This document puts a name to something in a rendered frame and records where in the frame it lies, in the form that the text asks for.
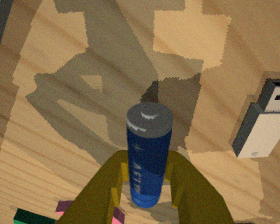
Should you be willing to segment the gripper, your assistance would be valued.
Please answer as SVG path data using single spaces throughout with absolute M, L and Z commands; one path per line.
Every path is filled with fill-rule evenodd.
M 55 224 L 112 224 L 128 181 L 128 150 L 114 153 L 97 171 Z M 182 154 L 169 151 L 165 181 L 179 224 L 235 224 L 221 194 Z

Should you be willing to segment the beige usb stick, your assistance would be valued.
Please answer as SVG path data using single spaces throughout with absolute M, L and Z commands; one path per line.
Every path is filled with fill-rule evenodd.
M 268 157 L 280 139 L 280 82 L 269 81 L 260 104 L 251 104 L 233 150 L 237 158 Z

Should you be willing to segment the blue battery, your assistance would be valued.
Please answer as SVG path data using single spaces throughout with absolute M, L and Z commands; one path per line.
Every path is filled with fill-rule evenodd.
M 130 195 L 141 208 L 160 199 L 174 115 L 166 106 L 143 102 L 126 114 Z

